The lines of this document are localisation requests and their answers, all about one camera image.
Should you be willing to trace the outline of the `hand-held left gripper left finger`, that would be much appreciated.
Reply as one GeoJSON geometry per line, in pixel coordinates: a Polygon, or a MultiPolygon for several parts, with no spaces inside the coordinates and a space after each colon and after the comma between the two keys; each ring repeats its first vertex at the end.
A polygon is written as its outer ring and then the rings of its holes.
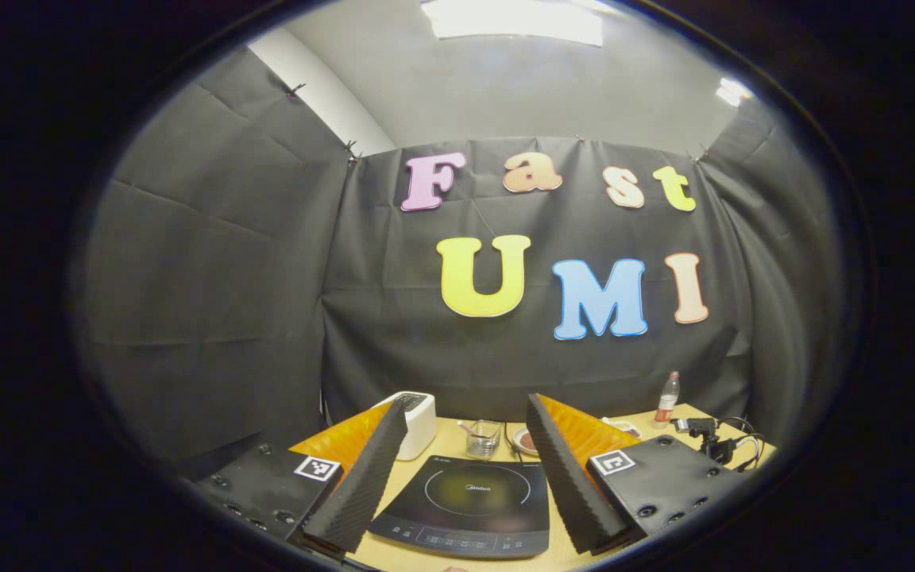
{"type": "Polygon", "coordinates": [[[388,400],[290,448],[258,446],[196,485],[281,543],[345,557],[358,549],[406,435],[403,403],[388,400]]]}

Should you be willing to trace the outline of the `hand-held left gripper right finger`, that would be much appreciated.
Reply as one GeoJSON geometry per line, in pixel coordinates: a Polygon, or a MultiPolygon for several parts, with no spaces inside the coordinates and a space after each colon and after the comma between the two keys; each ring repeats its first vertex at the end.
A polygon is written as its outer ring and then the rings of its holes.
{"type": "Polygon", "coordinates": [[[542,394],[529,395],[526,424],[578,553],[661,535],[744,483],[671,435],[637,439],[542,394]]]}

